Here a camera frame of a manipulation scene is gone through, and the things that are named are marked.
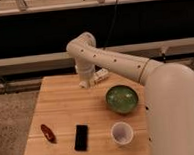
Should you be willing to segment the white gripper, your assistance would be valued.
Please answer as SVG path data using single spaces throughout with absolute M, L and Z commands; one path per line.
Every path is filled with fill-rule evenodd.
M 79 75 L 79 78 L 82 80 L 79 83 L 81 88 L 85 88 L 85 81 L 86 81 L 86 88 L 90 88 L 90 79 L 93 78 L 93 74 L 95 72 L 95 65 L 88 62 L 87 60 L 82 60 L 76 58 L 76 71 Z

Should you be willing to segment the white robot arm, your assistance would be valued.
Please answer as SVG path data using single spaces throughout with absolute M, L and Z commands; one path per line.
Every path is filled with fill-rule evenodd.
M 141 84 L 145 90 L 150 155 L 194 155 L 194 71 L 180 63 L 163 63 L 96 47 L 84 32 L 66 50 L 75 59 L 81 84 L 94 84 L 97 66 Z

